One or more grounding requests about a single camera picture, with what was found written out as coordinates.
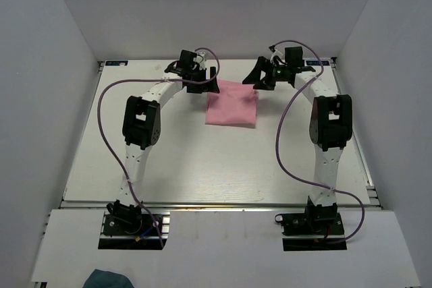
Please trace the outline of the pink t-shirt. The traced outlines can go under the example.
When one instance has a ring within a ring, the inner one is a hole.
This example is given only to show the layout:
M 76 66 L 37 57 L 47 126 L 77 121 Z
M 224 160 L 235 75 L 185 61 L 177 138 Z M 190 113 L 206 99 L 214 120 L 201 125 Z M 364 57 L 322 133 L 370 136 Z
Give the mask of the pink t-shirt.
M 250 84 L 220 80 L 219 93 L 207 94 L 206 125 L 255 128 L 259 93 Z

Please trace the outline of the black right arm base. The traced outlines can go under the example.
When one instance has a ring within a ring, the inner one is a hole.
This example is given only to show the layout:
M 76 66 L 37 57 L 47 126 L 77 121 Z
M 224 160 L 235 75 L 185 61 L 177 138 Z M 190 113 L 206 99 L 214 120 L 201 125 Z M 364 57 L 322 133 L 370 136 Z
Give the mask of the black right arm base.
M 345 231 L 337 204 L 314 205 L 308 200 L 301 213 L 277 214 L 285 252 L 342 251 L 347 249 Z

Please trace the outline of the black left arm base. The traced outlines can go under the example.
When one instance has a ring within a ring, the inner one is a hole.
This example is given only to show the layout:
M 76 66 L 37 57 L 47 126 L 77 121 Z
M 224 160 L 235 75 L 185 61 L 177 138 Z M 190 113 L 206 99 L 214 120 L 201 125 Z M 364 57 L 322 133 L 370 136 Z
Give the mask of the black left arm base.
M 169 215 L 149 215 L 141 207 L 108 203 L 99 236 L 100 250 L 161 251 L 169 233 Z

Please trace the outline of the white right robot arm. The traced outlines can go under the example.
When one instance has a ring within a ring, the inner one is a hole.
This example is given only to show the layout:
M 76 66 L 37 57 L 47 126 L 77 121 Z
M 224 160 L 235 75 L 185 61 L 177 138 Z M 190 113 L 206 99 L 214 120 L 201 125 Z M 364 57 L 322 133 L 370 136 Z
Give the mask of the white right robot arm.
M 343 150 L 352 137 L 352 99 L 332 90 L 321 80 L 324 64 L 318 59 L 319 71 L 305 63 L 303 47 L 286 47 L 284 52 L 269 47 L 271 57 L 258 57 L 252 71 L 243 79 L 255 90 L 274 90 L 278 82 L 286 82 L 297 90 L 288 107 L 303 95 L 312 105 L 309 136 L 315 147 L 315 171 L 312 181 L 290 172 L 293 179 L 313 187 L 308 199 L 313 206 L 336 204 L 335 187 L 338 165 Z

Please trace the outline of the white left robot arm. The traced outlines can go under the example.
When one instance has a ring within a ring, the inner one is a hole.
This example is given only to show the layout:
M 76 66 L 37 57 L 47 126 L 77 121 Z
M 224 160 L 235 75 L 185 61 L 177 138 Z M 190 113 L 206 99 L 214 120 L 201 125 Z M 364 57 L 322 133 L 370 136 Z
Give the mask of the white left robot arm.
M 122 134 L 126 143 L 124 169 L 117 199 L 123 204 L 135 204 L 138 186 L 144 178 L 146 162 L 152 147 L 161 135 L 161 110 L 177 93 L 220 93 L 217 74 L 220 64 L 206 67 L 210 49 L 183 50 L 180 58 L 170 63 L 161 80 L 140 96 L 130 96 L 126 102 Z

